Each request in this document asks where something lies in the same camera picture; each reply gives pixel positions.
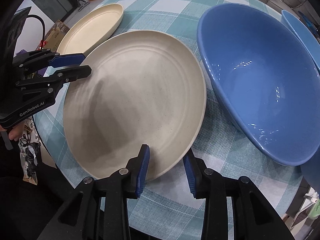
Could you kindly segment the person's hand on trigger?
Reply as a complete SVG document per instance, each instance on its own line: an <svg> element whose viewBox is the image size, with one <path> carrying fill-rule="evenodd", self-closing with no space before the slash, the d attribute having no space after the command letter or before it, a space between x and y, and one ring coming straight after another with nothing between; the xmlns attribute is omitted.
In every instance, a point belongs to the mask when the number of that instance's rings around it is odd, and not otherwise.
<svg viewBox="0 0 320 240"><path fill-rule="evenodd" d="M25 120L23 120L22 122L17 124L15 127L13 127L8 134L8 138L14 141L17 141L18 139L20 139L24 131L24 125L25 125Z"/></svg>

